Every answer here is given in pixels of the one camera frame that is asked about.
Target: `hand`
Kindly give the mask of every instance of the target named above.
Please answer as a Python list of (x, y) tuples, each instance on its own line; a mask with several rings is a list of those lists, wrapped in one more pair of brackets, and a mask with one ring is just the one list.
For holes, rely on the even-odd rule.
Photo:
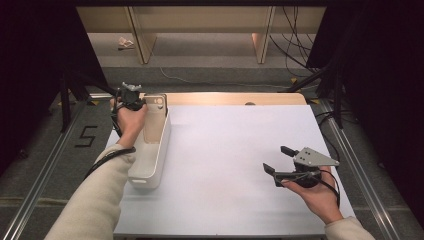
[[(331, 172), (331, 169), (328, 166), (320, 167), (320, 169)], [(334, 187), (334, 179), (329, 173), (321, 172), (321, 177), (324, 182)], [(312, 188), (303, 188), (297, 183), (289, 180), (283, 180), (281, 181), (281, 184), (299, 194), (303, 201), (305, 201), (309, 210), (321, 218), (325, 224), (343, 219), (339, 207), (337, 206), (336, 195), (323, 184), (319, 183)]]
[[(113, 107), (114, 103), (115, 99), (111, 99), (111, 107)], [(117, 142), (118, 144), (124, 148), (132, 148), (134, 146), (138, 135), (144, 127), (144, 118), (147, 111), (146, 104), (138, 111), (132, 111), (125, 107), (118, 110), (118, 125), (122, 132), (122, 136)]]

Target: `finger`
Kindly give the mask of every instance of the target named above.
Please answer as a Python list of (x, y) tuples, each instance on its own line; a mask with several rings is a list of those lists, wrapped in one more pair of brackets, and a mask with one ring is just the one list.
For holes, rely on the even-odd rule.
[(115, 104), (115, 99), (114, 98), (111, 98), (110, 101), (109, 101), (109, 103), (110, 103), (110, 107), (112, 108), (113, 105)]
[(303, 187), (301, 187), (299, 184), (297, 184), (297, 183), (295, 183), (295, 182), (293, 182), (293, 181), (287, 180), (287, 179), (283, 179), (283, 180), (281, 181), (281, 184), (282, 184), (284, 187), (286, 187), (286, 188), (290, 189), (291, 191), (293, 191), (293, 192), (295, 192), (295, 193), (297, 193), (297, 194), (299, 194), (299, 195), (301, 195), (301, 194), (303, 193), (303, 191), (305, 190), (305, 189), (304, 189)]

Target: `sleeve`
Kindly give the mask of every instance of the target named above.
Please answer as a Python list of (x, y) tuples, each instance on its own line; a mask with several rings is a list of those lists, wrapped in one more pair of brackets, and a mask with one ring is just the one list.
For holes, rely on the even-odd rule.
[[(108, 147), (96, 162), (121, 149), (119, 144)], [(133, 155), (121, 155), (88, 176), (72, 195), (46, 239), (113, 239), (121, 213), (119, 203), (134, 161)]]
[(325, 226), (328, 240), (372, 240), (374, 237), (365, 230), (358, 219), (348, 217)]

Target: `white tabletop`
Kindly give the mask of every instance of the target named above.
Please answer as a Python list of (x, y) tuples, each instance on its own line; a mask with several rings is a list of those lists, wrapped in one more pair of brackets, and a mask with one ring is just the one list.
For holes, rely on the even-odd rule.
[[(324, 223), (303, 200), (275, 187), (262, 167), (294, 170), (280, 146), (307, 146), (329, 155), (309, 106), (169, 106), (169, 113), (172, 130), (161, 184), (154, 190), (125, 186), (116, 235), (324, 234)], [(117, 138), (112, 131), (108, 145)], [(338, 181), (341, 211), (355, 216)]]

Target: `metal rail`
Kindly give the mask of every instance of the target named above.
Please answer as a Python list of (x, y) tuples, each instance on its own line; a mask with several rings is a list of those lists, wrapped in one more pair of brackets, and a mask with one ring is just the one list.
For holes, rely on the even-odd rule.
[[(324, 112), (332, 111), (331, 105), (326, 100), (322, 101), (321, 107)], [(358, 182), (359, 187), (361, 188), (365, 200), (367, 201), (368, 206), (370, 207), (384, 238), (400, 239), (389, 213), (386, 211), (370, 180), (365, 174), (365, 171), (362, 168), (362, 165), (358, 157), (356, 156), (355, 151), (353, 150), (349, 140), (347, 139), (343, 129), (339, 129), (333, 119), (330, 119), (329, 122), (331, 129), (334, 135), (336, 136), (337, 142), (339, 143), (340, 148), (342, 149), (343, 154), (346, 157), (346, 161), (352, 169), (353, 175), (355, 176), (355, 179)]]
[(6, 231), (6, 234), (3, 236), (3, 239), (5, 240), (19, 239), (19, 236), (24, 230), (24, 227), (34, 210), (35, 205), (37, 204), (37, 201), (50, 178), (50, 175), (55, 169), (56, 163), (58, 162), (66, 146), (66, 142), (73, 131), (73, 127), (76, 121), (78, 120), (78, 117), (80, 116), (82, 110), (85, 108), (85, 105), (86, 105), (85, 102), (77, 103), (75, 111), (74, 111), (75, 112), (74, 117), (72, 118), (66, 131), (62, 132), (59, 138), (57, 139), (55, 146), (53, 147), (49, 157), (47, 158), (46, 163), (41, 169), (40, 174), (38, 175), (37, 179), (32, 185), (31, 190), (25, 197), (19, 210), (16, 212), (15, 216), (13, 217), (9, 228)]

